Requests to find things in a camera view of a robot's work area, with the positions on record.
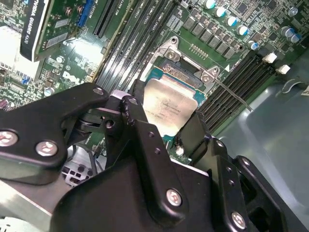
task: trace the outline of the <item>microchip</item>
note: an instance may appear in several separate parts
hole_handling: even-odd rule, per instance
[[[226,34],[224,37],[223,37],[223,41],[227,42],[231,37]]]
[[[270,39],[271,41],[276,40],[276,38],[277,38],[277,35],[276,35],[275,33],[271,33],[271,35],[269,36],[269,39]]]
[[[53,81],[47,80],[47,81],[45,82],[45,84],[44,84],[44,87],[45,87],[45,88],[52,87],[53,84],[54,84]]]
[[[266,31],[266,27],[262,26],[260,29],[260,33],[263,33],[264,31]]]
[[[235,50],[233,48],[228,49],[228,51],[224,54],[226,59],[231,59],[232,56],[235,54]]]
[[[204,23],[206,19],[206,16],[202,15],[202,17],[199,19],[199,22]]]
[[[195,17],[199,13],[198,9],[194,8],[191,12],[191,16]]]
[[[269,2],[269,4],[267,5],[267,7],[268,7],[269,9],[271,9],[271,10],[275,9],[276,6],[277,6],[276,0],[271,0],[271,1]]]
[[[208,43],[208,45],[212,48],[215,48],[219,43],[220,39],[217,36],[214,36],[212,40]]]
[[[188,17],[187,21],[183,24],[183,27],[186,28],[187,30],[190,30],[190,28],[193,26],[195,23],[195,20],[192,17]]]
[[[254,34],[254,36],[252,37],[252,39],[255,41],[255,42],[258,42],[260,41],[260,39],[262,38],[262,35],[257,32],[256,34]]]
[[[231,46],[232,46],[232,47],[235,47],[236,45],[237,45],[237,41],[234,40],[234,41],[231,43]]]
[[[6,5],[9,9],[12,9],[14,6],[14,0],[0,0],[0,2]]]
[[[226,43],[221,43],[220,46],[216,49],[217,52],[222,54],[226,49],[227,49],[227,44]]]
[[[282,52],[276,52],[277,60],[283,60],[285,55]]]
[[[222,33],[222,31],[223,31],[223,30],[222,30],[221,28],[217,29],[217,31],[216,31],[216,35],[218,35],[218,36],[219,36],[219,35]]]
[[[246,12],[246,10],[247,10],[247,5],[245,4],[245,3],[241,3],[239,6],[238,6],[238,8],[237,8],[237,10],[240,12],[240,13],[245,13]]]
[[[214,26],[215,26],[215,24],[214,24],[213,22],[210,22],[210,23],[208,24],[208,29],[211,30]]]
[[[209,30],[206,30],[204,34],[201,37],[201,41],[207,42],[211,37],[211,32]]]
[[[283,51],[287,52],[289,50],[289,48],[290,48],[290,46],[288,44],[284,44],[281,49]]]
[[[197,24],[196,27],[193,29],[192,34],[198,36],[202,31],[204,30],[204,27],[201,24]]]

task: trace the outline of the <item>metal rivet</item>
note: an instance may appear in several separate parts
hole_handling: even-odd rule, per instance
[[[130,98],[129,102],[131,102],[132,104],[138,105],[137,101],[134,98]]]
[[[99,95],[103,95],[104,94],[103,90],[101,88],[99,88],[99,87],[98,88],[94,88],[93,91],[96,94],[99,94]]]
[[[247,159],[242,158],[242,161],[243,161],[247,166],[250,166],[250,163],[249,163],[249,161],[248,161]]]
[[[219,140],[217,140],[217,144],[218,144],[219,146],[221,146],[221,147],[224,147],[224,144],[223,144],[221,141],[219,141]]]
[[[237,212],[233,212],[232,213],[232,219],[233,219],[233,222],[235,223],[235,225],[244,230],[246,228],[246,223],[245,223],[245,220],[243,219],[243,217],[237,213]]]
[[[0,146],[12,146],[18,141],[18,136],[11,131],[0,131]]]
[[[57,153],[58,147],[53,142],[43,141],[36,145],[35,150],[41,156],[53,156]]]
[[[182,198],[178,192],[175,190],[169,189],[166,192],[166,197],[169,203],[173,206],[180,206],[182,204]]]
[[[298,9],[296,7],[292,7],[290,10],[289,10],[289,16],[290,17],[293,17],[295,15],[297,15],[298,13]]]

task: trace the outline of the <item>capacitor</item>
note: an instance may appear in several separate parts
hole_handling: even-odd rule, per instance
[[[249,31],[249,29],[244,25],[240,25],[236,29],[236,32],[237,32],[238,35],[247,35],[248,31]]]
[[[47,87],[46,89],[44,89],[44,96],[49,97],[51,95],[53,95],[55,93],[54,88],[51,87]]]
[[[9,101],[4,99],[0,101],[0,109],[3,110],[9,105]]]
[[[215,0],[205,0],[204,1],[204,7],[206,9],[212,9],[214,8],[216,5],[216,1]]]
[[[293,36],[295,34],[295,31],[293,28],[290,28],[290,27],[283,27],[281,29],[281,35],[286,37],[286,38],[289,38],[291,36]]]
[[[216,8],[214,9],[214,16],[216,16],[216,17],[222,17],[222,16],[225,15],[225,12],[226,12],[226,9],[225,9],[224,7],[222,7],[222,6],[216,7]]]
[[[237,24],[237,19],[234,16],[229,16],[229,17],[226,17],[225,23],[228,26],[232,27],[232,26],[235,26]]]
[[[300,35],[294,34],[294,35],[292,35],[291,37],[288,38],[288,41],[295,44],[295,43],[299,42],[300,39],[301,39]]]
[[[248,42],[248,47],[251,50],[255,51],[259,48],[259,45],[256,42],[254,42],[253,40],[251,40],[251,41]]]

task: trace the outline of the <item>electrolytic capacitor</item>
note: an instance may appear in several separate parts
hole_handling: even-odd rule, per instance
[[[214,9],[214,16],[216,16],[216,17],[222,17],[222,16],[225,15],[225,12],[226,12],[226,9],[225,9],[224,7],[222,7],[222,6],[216,7],[216,8]]]
[[[300,38],[301,38],[300,35],[294,34],[294,35],[292,35],[291,37],[288,38],[288,41],[295,44],[295,43],[300,41]]]
[[[241,25],[237,27],[236,32],[238,35],[247,35],[249,32],[249,29],[246,26]]]
[[[291,36],[293,36],[295,34],[295,31],[293,28],[290,28],[290,27],[283,27],[281,29],[281,35],[286,37],[286,38],[289,38]]]
[[[232,26],[235,26],[237,24],[237,19],[234,16],[229,16],[229,17],[226,17],[225,23],[228,26],[232,27]]]
[[[212,9],[214,8],[216,5],[216,1],[215,0],[205,0],[204,1],[204,7],[206,9]]]
[[[4,99],[0,101],[0,109],[3,110],[9,105],[9,101]]]
[[[256,42],[251,40],[251,41],[248,42],[248,47],[251,50],[255,51],[255,50],[257,50],[259,48],[259,45]]]

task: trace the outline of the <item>green circuit board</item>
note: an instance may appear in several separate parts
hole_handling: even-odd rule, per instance
[[[29,2],[0,0],[0,29],[3,29],[0,30],[0,52],[7,46],[16,47],[15,42],[4,44],[2,38],[12,33],[18,38],[22,34]],[[68,7],[73,10],[70,20],[63,21],[67,23],[63,28],[57,28],[65,29],[61,33],[68,32],[71,36],[62,41],[53,54],[38,61],[34,73],[19,70],[18,67],[25,68],[21,64],[16,67],[5,64],[7,58],[0,55],[0,99],[9,101],[7,110],[84,82],[96,82],[109,92],[128,90],[156,49],[172,37],[179,40],[177,49],[203,69],[218,66],[221,81],[248,55],[249,41],[276,53],[288,65],[308,46],[309,3],[305,0],[218,0],[216,7],[225,9],[222,17],[214,16],[216,8],[206,9],[204,0],[95,0],[85,25],[78,27],[83,12],[80,6],[85,4],[87,1],[69,2]],[[298,13],[289,16],[292,7],[297,8]],[[69,8],[57,8],[59,13],[51,14],[66,16]],[[237,18],[236,25],[226,24],[228,16]],[[49,18],[49,27],[54,28],[64,19]],[[238,35],[239,26],[246,26],[248,33]],[[283,27],[293,28],[300,41],[288,41],[281,34]],[[208,39],[203,37],[206,31],[210,33]],[[61,33],[46,30],[40,51],[44,50],[44,42]],[[165,61],[160,57],[153,66],[160,67]],[[216,83],[208,89],[202,83],[199,89],[210,96],[218,86]],[[95,149],[104,144],[104,140],[93,134],[88,144]]]

